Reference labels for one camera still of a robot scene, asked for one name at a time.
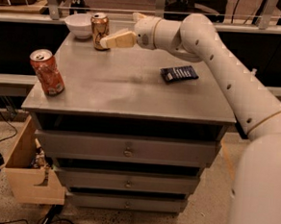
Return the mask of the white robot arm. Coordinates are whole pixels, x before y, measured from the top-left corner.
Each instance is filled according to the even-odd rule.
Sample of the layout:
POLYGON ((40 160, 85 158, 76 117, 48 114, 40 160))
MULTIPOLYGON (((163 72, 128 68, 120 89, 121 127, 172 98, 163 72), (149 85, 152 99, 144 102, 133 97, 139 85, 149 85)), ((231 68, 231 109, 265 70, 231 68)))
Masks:
POLYGON ((205 62, 250 143, 238 163, 227 224, 281 224, 281 102, 223 44, 211 20, 135 13, 134 30, 103 37, 104 48, 139 45, 205 62))

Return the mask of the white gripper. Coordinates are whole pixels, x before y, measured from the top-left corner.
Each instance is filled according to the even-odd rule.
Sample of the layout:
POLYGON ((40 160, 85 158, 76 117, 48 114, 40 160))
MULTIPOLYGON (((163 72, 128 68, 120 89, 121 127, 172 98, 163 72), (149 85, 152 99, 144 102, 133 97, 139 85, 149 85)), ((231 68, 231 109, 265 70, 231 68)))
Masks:
POLYGON ((146 17, 144 13, 134 12, 133 20, 137 22, 134 26, 135 33, 126 31, 103 37, 100 45, 103 48, 132 48, 137 43, 143 49, 155 49, 155 30, 161 18, 158 16, 146 17))

